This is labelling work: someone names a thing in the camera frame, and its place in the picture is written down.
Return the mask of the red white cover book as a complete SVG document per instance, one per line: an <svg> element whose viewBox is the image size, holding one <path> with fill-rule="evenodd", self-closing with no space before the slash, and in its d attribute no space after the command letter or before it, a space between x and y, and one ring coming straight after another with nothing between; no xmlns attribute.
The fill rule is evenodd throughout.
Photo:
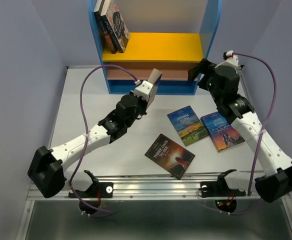
<svg viewBox="0 0 292 240"><path fill-rule="evenodd" d="M159 87L159 84L160 84L160 81L161 81L161 77L162 77L162 72L156 68L154 68L152 70L152 72L150 73L150 76L148 77L147 79L147 106L146 106L146 109L148 109L152 102L154 101L155 99L155 96L157 94L157 91L158 91L158 87Z"/></svg>

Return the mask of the Three Days to See book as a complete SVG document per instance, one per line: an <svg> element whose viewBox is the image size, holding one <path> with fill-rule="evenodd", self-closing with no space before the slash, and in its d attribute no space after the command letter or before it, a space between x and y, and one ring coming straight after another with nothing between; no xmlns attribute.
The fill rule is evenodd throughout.
<svg viewBox="0 0 292 240"><path fill-rule="evenodd" d="M145 153L145 156L180 180L195 155L162 133Z"/></svg>

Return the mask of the floral cover book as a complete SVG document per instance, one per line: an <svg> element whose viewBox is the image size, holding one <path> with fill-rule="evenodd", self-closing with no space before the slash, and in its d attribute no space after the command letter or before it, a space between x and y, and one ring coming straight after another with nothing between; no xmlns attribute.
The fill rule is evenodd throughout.
<svg viewBox="0 0 292 240"><path fill-rule="evenodd" d="M100 15L117 51L124 53L130 39L130 32L124 23L116 2L114 0L105 0Z"/></svg>

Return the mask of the A Tale of Two Cities book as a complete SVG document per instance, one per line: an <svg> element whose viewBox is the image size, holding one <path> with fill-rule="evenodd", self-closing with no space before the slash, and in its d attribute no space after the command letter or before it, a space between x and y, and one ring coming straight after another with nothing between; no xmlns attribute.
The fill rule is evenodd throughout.
<svg viewBox="0 0 292 240"><path fill-rule="evenodd" d="M108 29L101 17L101 12L104 6L104 2L105 2L104 0L97 0L93 13L94 13L94 17L95 17L100 35L103 37L104 42L109 48L110 52L112 54L115 54L117 52L117 48L114 45L113 40L108 32Z"/></svg>

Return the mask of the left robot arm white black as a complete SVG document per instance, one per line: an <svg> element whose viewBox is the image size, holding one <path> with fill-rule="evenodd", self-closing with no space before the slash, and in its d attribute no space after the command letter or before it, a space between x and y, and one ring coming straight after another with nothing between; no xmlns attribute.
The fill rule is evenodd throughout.
<svg viewBox="0 0 292 240"><path fill-rule="evenodd" d="M125 135L135 120L147 114L151 104L150 97L133 92L124 95L113 111L84 134L51 149L38 148L27 171L28 177L44 198L55 196L65 187L65 172L72 164Z"/></svg>

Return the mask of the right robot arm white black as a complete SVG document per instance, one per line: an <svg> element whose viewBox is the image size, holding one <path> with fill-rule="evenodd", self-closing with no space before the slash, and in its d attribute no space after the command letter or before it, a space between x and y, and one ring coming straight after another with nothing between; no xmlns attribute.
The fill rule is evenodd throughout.
<svg viewBox="0 0 292 240"><path fill-rule="evenodd" d="M197 83L210 93L217 111L243 137L254 152L263 173L256 174L230 169L218 175L216 181L202 182L202 197L241 196L253 192L267 203L272 203L292 192L292 159L276 144L261 123L248 99L238 93L240 76L238 57L233 55L220 64L202 59L188 71L188 80L203 77Z"/></svg>

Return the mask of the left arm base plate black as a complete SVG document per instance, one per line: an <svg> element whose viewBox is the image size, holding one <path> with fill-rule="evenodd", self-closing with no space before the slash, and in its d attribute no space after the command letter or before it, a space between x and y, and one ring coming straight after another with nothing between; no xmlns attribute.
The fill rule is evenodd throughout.
<svg viewBox="0 0 292 240"><path fill-rule="evenodd" d="M73 183L72 187L82 199L111 199L114 192L113 182L89 182L84 186Z"/></svg>

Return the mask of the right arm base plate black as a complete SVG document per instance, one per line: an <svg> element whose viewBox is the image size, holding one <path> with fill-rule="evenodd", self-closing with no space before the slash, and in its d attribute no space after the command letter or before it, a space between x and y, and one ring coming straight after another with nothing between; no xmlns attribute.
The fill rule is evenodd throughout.
<svg viewBox="0 0 292 240"><path fill-rule="evenodd" d="M217 181L201 181L199 187L199 196L202 198L225 197L224 187Z"/></svg>

